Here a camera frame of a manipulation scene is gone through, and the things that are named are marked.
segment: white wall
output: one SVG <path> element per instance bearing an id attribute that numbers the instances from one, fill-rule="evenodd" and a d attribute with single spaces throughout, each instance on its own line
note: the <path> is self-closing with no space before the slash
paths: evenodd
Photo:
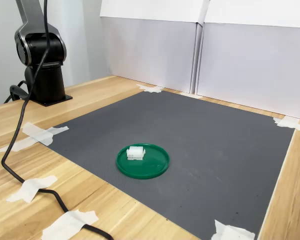
<path id="1" fill-rule="evenodd" d="M 20 62 L 15 32 L 22 20 L 14 0 L 0 0 L 0 104 L 9 96 L 10 85 L 24 80 L 26 67 Z"/>
<path id="2" fill-rule="evenodd" d="M 39 0 L 43 7 L 44 0 Z M 64 85 L 71 86 L 108 74 L 100 7 L 102 0 L 50 0 L 48 22 L 56 27 L 65 43 Z M 22 25 L 15 0 L 0 0 L 0 104 L 9 87 L 24 79 L 26 67 L 20 62 L 14 35 Z"/>
<path id="3" fill-rule="evenodd" d="M 90 78 L 108 76 L 104 36 L 99 17 L 102 0 L 82 0 Z"/>

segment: white object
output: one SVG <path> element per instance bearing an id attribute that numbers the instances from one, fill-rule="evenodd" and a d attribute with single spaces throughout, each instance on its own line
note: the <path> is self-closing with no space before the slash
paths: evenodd
<path id="1" fill-rule="evenodd" d="M 189 98 L 193 98 L 193 99 L 202 98 L 202 96 L 200 96 L 200 95 L 195 95 L 195 94 L 191 94 L 191 93 L 187 93 L 187 92 L 181 92 L 180 95 L 186 96 L 186 97 L 189 97 Z"/>
<path id="2" fill-rule="evenodd" d="M 130 146 L 126 150 L 128 160 L 142 160 L 145 154 L 146 150 L 143 146 Z"/>
<path id="3" fill-rule="evenodd" d="M 211 0 L 196 94 L 300 119 L 300 0 Z"/>
<path id="4" fill-rule="evenodd" d="M 41 142 L 42 144 L 49 146 L 53 142 L 53 135 L 62 133 L 69 128 L 67 126 L 64 127 L 50 127 L 47 130 L 41 129 L 30 122 L 27 122 L 22 132 L 27 134 L 29 137 L 22 139 L 20 141 L 16 141 L 11 149 L 13 152 L 18 152 L 22 149 L 28 148 L 37 142 Z M 7 151 L 8 146 L 4 146 L 0 148 L 0 153 Z"/>
<path id="5" fill-rule="evenodd" d="M 273 120 L 279 127 L 287 127 L 291 129 L 297 129 L 300 131 L 299 118 L 285 116 L 283 119 L 274 117 Z"/>
<path id="6" fill-rule="evenodd" d="M 45 178 L 33 178 L 25 180 L 18 192 L 12 194 L 6 201 L 15 202 L 23 199 L 26 203 L 30 203 L 34 199 L 39 189 L 50 187 L 58 179 L 56 176 L 47 176 Z"/>
<path id="7" fill-rule="evenodd" d="M 243 228 L 224 225 L 221 222 L 214 220 L 216 233 L 211 240 L 254 240 L 255 234 Z"/>
<path id="8" fill-rule="evenodd" d="M 77 234 L 85 225 L 98 221 L 95 211 L 67 211 L 52 225 L 42 231 L 42 240 L 67 240 Z"/>
<path id="9" fill-rule="evenodd" d="M 208 5 L 209 0 L 103 0 L 109 73 L 193 93 Z"/>
<path id="10" fill-rule="evenodd" d="M 164 89 L 163 86 L 143 86 L 141 84 L 137 84 L 140 89 L 144 89 L 144 92 L 149 93 L 161 93 L 162 89 Z"/>

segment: white block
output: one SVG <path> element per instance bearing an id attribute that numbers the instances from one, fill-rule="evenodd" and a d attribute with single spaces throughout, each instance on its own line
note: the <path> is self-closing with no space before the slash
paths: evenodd
<path id="1" fill-rule="evenodd" d="M 128 160 L 142 160 L 146 150 L 143 146 L 130 146 L 129 149 L 126 150 L 126 156 Z"/>

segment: gray mat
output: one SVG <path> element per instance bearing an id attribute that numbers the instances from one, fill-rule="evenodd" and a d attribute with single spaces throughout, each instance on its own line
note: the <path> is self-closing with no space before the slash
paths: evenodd
<path id="1" fill-rule="evenodd" d="M 49 148 L 204 240 L 215 220 L 258 235 L 294 132 L 170 92 L 141 92 L 62 126 L 70 129 Z M 168 170 L 148 180 L 123 175 L 117 153 L 135 143 L 164 148 Z"/>

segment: cardboard panel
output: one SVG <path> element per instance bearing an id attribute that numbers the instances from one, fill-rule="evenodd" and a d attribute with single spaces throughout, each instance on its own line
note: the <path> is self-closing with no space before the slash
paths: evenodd
<path id="1" fill-rule="evenodd" d="M 300 0 L 211 0 L 204 22 L 300 28 Z"/>
<path id="2" fill-rule="evenodd" d="M 300 118 L 300 28 L 205 23 L 197 94 Z"/>
<path id="3" fill-rule="evenodd" d="M 110 74 L 190 92 L 197 23 L 114 17 L 101 22 Z"/>
<path id="4" fill-rule="evenodd" d="M 203 24 L 209 0 L 103 0 L 100 17 Z"/>

